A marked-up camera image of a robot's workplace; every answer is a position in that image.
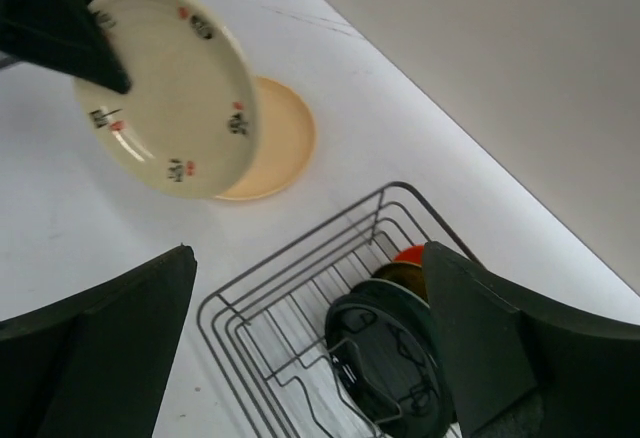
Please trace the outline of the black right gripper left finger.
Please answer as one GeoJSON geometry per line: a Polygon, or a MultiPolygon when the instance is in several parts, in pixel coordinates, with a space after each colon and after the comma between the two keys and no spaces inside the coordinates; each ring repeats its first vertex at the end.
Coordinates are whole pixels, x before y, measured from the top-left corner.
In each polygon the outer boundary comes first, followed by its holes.
{"type": "Polygon", "coordinates": [[[196,272],[180,245],[2,321],[2,436],[151,436],[196,272]]]}

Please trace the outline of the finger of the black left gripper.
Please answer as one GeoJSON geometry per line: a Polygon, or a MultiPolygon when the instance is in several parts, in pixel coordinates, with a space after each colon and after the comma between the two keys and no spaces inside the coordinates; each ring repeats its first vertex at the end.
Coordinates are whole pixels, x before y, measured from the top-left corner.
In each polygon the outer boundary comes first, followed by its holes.
{"type": "Polygon", "coordinates": [[[120,94],[123,64],[89,9],[93,0],[1,0],[1,53],[120,94]]]}

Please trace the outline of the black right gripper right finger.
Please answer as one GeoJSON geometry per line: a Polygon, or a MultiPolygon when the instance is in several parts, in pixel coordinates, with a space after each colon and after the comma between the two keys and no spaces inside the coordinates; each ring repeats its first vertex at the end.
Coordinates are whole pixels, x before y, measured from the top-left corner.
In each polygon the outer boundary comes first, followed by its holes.
{"type": "Polygon", "coordinates": [[[465,437],[636,437],[639,328],[508,281],[438,242],[423,272],[465,437]]]}

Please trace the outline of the black plate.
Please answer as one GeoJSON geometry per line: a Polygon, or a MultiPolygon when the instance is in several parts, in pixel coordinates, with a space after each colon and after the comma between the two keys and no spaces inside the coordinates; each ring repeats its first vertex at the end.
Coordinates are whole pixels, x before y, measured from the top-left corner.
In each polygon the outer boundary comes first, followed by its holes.
{"type": "Polygon", "coordinates": [[[391,437],[442,437],[454,405],[441,359],[417,321],[390,302],[360,294],[336,299],[325,340],[345,391],[391,437]]]}

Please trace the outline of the yellow patterned plate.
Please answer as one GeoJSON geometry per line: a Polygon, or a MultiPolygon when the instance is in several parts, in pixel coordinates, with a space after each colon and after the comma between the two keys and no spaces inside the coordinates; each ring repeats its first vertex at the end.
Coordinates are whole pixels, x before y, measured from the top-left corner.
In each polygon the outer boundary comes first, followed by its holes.
{"type": "Polygon", "coordinates": [[[428,302],[428,292],[422,268],[410,262],[387,263],[373,272],[372,278],[396,283],[428,302]]]}

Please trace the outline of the orange plate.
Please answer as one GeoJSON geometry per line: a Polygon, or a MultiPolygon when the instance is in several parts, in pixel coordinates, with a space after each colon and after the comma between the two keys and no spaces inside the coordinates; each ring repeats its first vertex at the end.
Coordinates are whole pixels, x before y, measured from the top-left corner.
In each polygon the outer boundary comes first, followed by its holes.
{"type": "Polygon", "coordinates": [[[394,262],[412,263],[417,266],[422,265],[423,245],[414,245],[402,250],[394,259],[394,262]]]}

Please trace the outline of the teal patterned plate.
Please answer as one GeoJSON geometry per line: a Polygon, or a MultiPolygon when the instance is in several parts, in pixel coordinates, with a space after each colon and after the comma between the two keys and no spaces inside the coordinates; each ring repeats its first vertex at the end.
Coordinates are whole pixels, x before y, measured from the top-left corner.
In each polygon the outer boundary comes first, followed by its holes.
{"type": "Polygon", "coordinates": [[[439,343],[431,309],[429,304],[418,295],[394,282],[378,278],[370,278],[356,284],[350,293],[390,302],[410,313],[417,321],[418,327],[429,343],[433,355],[436,358],[440,357],[439,343]]]}

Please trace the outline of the cream plate with characters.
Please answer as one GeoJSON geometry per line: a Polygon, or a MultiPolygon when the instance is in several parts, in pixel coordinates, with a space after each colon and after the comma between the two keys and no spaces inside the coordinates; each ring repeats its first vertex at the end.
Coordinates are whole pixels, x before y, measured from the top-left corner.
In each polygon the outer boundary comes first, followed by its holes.
{"type": "Polygon", "coordinates": [[[93,0],[131,81],[125,94],[75,79],[98,141],[145,185],[178,198],[221,195],[259,148],[253,74],[228,28],[198,0],[93,0]]]}

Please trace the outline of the large beige plate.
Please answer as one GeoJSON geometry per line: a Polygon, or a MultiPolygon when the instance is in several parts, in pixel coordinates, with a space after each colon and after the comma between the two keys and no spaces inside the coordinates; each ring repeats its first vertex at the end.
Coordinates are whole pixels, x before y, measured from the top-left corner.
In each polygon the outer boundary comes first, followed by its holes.
{"type": "Polygon", "coordinates": [[[298,179],[316,145],[313,113],[291,88],[273,79],[255,79],[262,112],[262,138],[255,159],[242,179],[219,196],[246,201],[274,195],[298,179]]]}

